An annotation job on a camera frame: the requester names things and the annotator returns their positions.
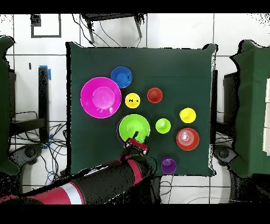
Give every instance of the chair leg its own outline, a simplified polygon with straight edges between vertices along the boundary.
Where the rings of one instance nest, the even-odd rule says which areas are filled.
[[[91,21],[86,21],[87,23],[87,27],[88,27],[88,30],[89,30],[89,34],[90,34],[90,38],[91,38],[91,42],[94,43],[95,40],[94,40],[94,37],[93,37],[93,32],[92,32],[92,26],[91,26]]]
[[[138,33],[139,33],[139,36],[140,38],[142,38],[142,34],[141,34],[141,28],[140,28],[140,25],[141,25],[141,21],[138,22],[136,16],[134,16],[134,20],[135,20],[135,23],[136,23],[136,27],[137,27],[137,30],[138,30]]]

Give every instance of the lime green cup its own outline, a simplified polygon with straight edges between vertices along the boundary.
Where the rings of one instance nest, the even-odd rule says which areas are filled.
[[[171,123],[169,120],[165,119],[165,118],[161,118],[156,122],[156,130],[161,133],[161,134],[165,134],[167,132],[169,132],[171,129]]]
[[[126,141],[128,138],[132,138],[135,132],[138,131],[138,135],[135,139],[143,143],[146,136],[150,134],[150,125],[148,121],[141,115],[131,114],[123,118],[119,125],[119,135]]]

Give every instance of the table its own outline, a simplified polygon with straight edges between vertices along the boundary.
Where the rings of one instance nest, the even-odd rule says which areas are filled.
[[[123,151],[117,138],[116,127],[128,114],[144,116],[151,128],[149,156],[158,162],[156,175],[163,175],[161,159],[169,155],[177,163],[174,175],[213,175],[208,167],[209,121],[211,91],[211,59],[216,50],[214,44],[202,49],[137,49],[137,48],[83,48],[69,42],[67,46],[67,81],[71,81],[71,104],[67,107],[67,131],[71,132],[70,156],[67,165],[75,174],[87,167],[94,167],[116,160]],[[89,116],[80,103],[83,85],[94,77],[110,77],[112,70],[124,66],[132,72],[132,83],[121,89],[122,103],[111,117],[96,119]],[[158,87],[163,92],[162,101],[152,104],[147,92]],[[128,108],[124,99],[135,92],[141,98],[136,109]],[[196,120],[185,124],[179,112],[191,107],[197,113]],[[159,134],[156,121],[166,118],[171,122],[167,134]],[[187,152],[176,143],[177,133],[185,128],[195,129],[200,142],[197,148]]]
[[[235,120],[235,151],[239,155],[230,167],[241,178],[254,173],[270,174],[270,156],[263,152],[266,80],[270,78],[270,48],[252,41],[241,43],[241,52],[232,56],[238,66],[239,109]]]

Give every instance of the cup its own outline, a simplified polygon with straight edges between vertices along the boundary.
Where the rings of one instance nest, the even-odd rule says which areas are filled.
[[[170,156],[165,156],[162,159],[161,169],[163,173],[173,174],[176,170],[176,167],[177,167],[176,162]]]

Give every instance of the small yellow cup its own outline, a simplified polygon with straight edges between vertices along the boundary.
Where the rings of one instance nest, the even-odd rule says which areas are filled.
[[[138,94],[131,93],[126,96],[124,102],[127,107],[134,109],[140,105],[141,100]]]
[[[181,110],[179,116],[184,123],[192,123],[196,119],[196,113],[191,108]]]

